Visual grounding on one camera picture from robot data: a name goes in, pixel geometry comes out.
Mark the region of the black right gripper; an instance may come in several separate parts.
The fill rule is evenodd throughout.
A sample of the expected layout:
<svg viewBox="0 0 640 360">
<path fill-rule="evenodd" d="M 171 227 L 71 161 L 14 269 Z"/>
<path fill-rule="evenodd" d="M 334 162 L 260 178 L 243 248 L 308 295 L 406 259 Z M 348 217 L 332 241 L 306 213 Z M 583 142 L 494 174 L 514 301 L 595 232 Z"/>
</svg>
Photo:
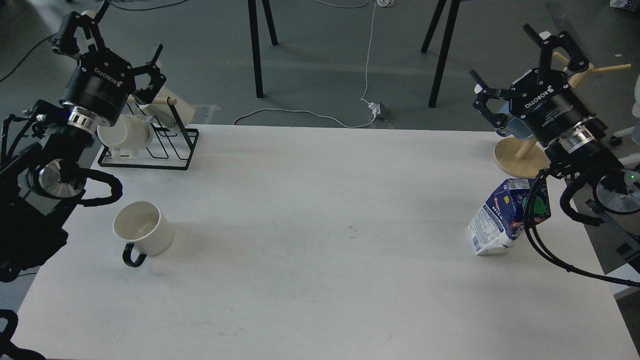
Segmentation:
<svg viewBox="0 0 640 360">
<path fill-rule="evenodd" d="M 477 83 L 473 108 L 498 132 L 505 132 L 510 121 L 507 114 L 491 111 L 487 103 L 489 100 L 509 100 L 510 114 L 519 117 L 544 147 L 566 138 L 565 132 L 580 124 L 585 125 L 595 139 L 605 137 L 605 124 L 569 85 L 566 73 L 551 70 L 556 48 L 562 48 L 569 55 L 569 71 L 582 73 L 588 70 L 589 59 L 572 35 L 563 30 L 543 39 L 528 23 L 523 25 L 523 30 L 541 50 L 538 68 L 526 71 L 510 85 L 510 89 L 490 88 L 477 71 L 471 69 L 469 73 Z M 515 91 L 519 92 L 518 97 L 515 97 Z"/>
</svg>

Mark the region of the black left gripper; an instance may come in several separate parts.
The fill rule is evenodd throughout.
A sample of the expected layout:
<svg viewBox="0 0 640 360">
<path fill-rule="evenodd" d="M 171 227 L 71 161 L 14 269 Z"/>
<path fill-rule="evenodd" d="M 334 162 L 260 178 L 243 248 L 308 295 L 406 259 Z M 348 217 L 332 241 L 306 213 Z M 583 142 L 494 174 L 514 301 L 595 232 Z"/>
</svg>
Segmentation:
<svg viewBox="0 0 640 360">
<path fill-rule="evenodd" d="M 133 68 L 128 60 L 106 50 L 98 27 L 104 14 L 101 10 L 97 13 L 86 10 L 82 14 L 76 11 L 67 14 L 51 39 L 51 50 L 57 55 L 78 60 L 59 103 L 66 109 L 85 109 L 96 114 L 101 125 L 114 126 L 128 96 L 132 94 L 137 104 L 151 104 L 167 78 L 158 66 L 163 50 L 161 43 L 153 46 L 145 64 Z M 93 41 L 84 54 L 76 38 L 78 28 L 83 30 L 87 40 Z M 148 75 L 150 81 L 146 87 L 135 89 L 134 78 L 140 75 Z"/>
</svg>

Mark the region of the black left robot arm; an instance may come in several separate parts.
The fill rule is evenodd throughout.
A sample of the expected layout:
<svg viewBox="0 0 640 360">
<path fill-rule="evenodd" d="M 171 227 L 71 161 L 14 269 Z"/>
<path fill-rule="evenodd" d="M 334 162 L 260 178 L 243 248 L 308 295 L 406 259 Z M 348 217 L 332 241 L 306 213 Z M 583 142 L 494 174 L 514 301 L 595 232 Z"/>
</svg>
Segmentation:
<svg viewBox="0 0 640 360">
<path fill-rule="evenodd" d="M 59 105 L 37 100 L 25 116 L 1 126 L 1 281 L 45 264 L 67 243 L 63 229 L 77 205 L 101 207 L 121 198 L 114 175 L 79 166 L 99 126 L 114 126 L 128 98 L 153 102 L 166 82 L 157 66 L 162 45 L 134 67 L 105 45 L 99 32 L 109 2 L 98 12 L 73 11 L 51 39 L 52 50 L 77 67 Z"/>
</svg>

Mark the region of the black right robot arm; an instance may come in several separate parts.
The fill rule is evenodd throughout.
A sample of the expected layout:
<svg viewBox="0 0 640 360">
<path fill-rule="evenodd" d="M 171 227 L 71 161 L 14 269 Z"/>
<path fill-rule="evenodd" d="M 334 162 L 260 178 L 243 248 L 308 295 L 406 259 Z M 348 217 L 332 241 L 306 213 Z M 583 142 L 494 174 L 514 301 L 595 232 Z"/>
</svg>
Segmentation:
<svg viewBox="0 0 640 360">
<path fill-rule="evenodd" d="M 519 119 L 543 146 L 550 164 L 538 171 L 526 195 L 524 228 L 531 246 L 545 260 L 567 272 L 627 287 L 637 281 L 597 275 L 575 267 L 553 254 L 540 239 L 533 214 L 533 197 L 546 178 L 569 179 L 559 205 L 573 221 L 597 227 L 608 224 L 624 239 L 617 252 L 635 270 L 639 269 L 639 237 L 624 230 L 612 215 L 639 211 L 639 174 L 626 168 L 603 143 L 605 124 L 600 121 L 569 84 L 569 75 L 583 73 L 589 59 L 569 32 L 545 37 L 528 23 L 526 34 L 540 49 L 539 63 L 509 88 L 491 88 L 475 70 L 477 82 L 473 107 L 498 131 L 505 132 L 511 120 Z"/>
</svg>

